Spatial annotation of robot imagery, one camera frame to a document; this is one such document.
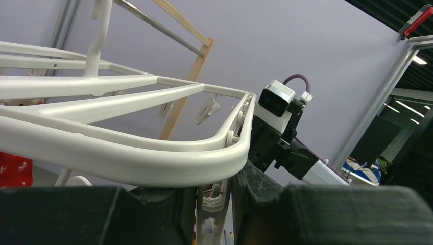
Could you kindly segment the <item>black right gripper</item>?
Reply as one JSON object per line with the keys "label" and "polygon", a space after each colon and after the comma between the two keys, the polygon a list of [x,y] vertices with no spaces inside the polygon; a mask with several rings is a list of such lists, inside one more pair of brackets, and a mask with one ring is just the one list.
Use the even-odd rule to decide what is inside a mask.
{"label": "black right gripper", "polygon": [[298,149],[291,147],[302,113],[303,103],[299,100],[291,102],[281,117],[255,105],[248,160],[260,171],[265,172],[273,161],[276,168],[282,166],[287,171],[295,162],[303,161]]}

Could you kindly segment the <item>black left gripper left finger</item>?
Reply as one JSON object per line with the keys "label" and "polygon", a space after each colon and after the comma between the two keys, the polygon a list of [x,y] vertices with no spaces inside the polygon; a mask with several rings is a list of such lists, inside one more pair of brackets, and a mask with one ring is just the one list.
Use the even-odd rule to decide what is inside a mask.
{"label": "black left gripper left finger", "polygon": [[1,244],[191,244],[197,190],[1,190]]}

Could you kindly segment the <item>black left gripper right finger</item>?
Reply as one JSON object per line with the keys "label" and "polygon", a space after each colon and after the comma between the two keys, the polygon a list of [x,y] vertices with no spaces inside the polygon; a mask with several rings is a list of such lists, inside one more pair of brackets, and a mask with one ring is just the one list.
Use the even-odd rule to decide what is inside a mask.
{"label": "black left gripper right finger", "polygon": [[233,177],[236,244],[432,244],[432,210],[401,186],[282,186],[251,163]]}

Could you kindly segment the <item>white hanger clip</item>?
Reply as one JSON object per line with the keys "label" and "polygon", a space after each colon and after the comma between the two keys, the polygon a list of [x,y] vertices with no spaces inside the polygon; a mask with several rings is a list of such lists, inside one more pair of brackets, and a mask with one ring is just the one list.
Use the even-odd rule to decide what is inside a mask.
{"label": "white hanger clip", "polygon": [[212,188],[205,190],[200,186],[197,191],[196,207],[196,242],[204,244],[204,224],[212,219],[212,244],[220,244],[224,234],[224,224],[231,195],[231,180],[226,179],[213,183]]}

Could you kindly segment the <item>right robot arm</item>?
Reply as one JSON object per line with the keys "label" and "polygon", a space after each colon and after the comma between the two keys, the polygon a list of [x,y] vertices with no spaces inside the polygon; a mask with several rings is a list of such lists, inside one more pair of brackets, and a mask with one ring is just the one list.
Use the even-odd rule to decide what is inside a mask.
{"label": "right robot arm", "polygon": [[307,184],[348,186],[348,181],[296,139],[302,114],[299,101],[292,102],[281,116],[256,104],[248,160],[262,172],[271,164],[283,167]]}

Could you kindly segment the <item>metal hanger rod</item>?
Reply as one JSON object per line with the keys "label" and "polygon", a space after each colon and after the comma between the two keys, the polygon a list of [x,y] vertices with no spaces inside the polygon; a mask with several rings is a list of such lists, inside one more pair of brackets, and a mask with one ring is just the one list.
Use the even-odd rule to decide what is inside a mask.
{"label": "metal hanger rod", "polygon": [[183,40],[182,38],[180,38],[179,36],[177,36],[175,33],[173,33],[171,30],[167,29],[164,25],[162,25],[161,23],[157,22],[155,19],[151,18],[150,16],[148,16],[144,12],[142,12],[135,5],[131,4],[128,1],[124,1],[124,0],[114,0],[114,2],[116,4],[118,4],[119,6],[121,6],[122,8],[124,8],[125,10],[129,11],[131,14],[135,15],[136,17],[138,17],[139,19],[143,20],[144,22],[146,22],[147,24],[149,24],[153,28],[155,28],[158,31],[160,31],[161,33],[165,34],[166,36],[168,36],[172,40],[176,41],[177,43],[181,44],[185,48],[187,48],[190,51],[194,52],[198,56],[204,57],[204,53],[203,52],[201,52],[200,50],[196,49],[194,46],[192,46],[191,44],[189,44],[188,42],[186,42],[185,40]]}

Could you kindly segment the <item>red christmas sock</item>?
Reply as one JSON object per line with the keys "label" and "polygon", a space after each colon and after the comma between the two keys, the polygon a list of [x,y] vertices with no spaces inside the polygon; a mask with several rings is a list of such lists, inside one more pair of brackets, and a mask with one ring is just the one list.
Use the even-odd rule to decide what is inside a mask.
{"label": "red christmas sock", "polygon": [[1,189],[32,184],[33,160],[1,152]]}

